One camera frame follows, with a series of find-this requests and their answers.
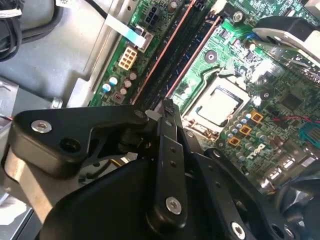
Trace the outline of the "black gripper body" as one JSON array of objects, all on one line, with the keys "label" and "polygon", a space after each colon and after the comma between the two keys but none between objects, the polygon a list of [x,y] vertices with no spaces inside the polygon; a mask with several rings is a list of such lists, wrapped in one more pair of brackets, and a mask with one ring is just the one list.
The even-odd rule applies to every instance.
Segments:
[{"label": "black gripper body", "polygon": [[134,160],[61,199],[46,217],[42,240],[220,240],[181,159]]}]

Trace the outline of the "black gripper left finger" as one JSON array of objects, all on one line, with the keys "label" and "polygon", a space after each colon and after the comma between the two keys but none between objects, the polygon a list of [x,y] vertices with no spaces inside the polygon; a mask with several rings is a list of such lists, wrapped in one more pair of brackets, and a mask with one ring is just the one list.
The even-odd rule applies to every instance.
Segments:
[{"label": "black gripper left finger", "polygon": [[29,110],[13,118],[2,167],[42,226],[64,197],[135,160],[183,160],[174,103]]}]

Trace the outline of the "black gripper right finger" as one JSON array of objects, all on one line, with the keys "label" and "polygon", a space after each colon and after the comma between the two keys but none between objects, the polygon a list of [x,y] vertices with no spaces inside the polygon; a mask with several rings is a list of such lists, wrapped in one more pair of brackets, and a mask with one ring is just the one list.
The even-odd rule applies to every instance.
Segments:
[{"label": "black gripper right finger", "polygon": [[197,240],[295,240],[297,232],[217,148],[202,150],[174,105],[187,176],[188,227]]}]

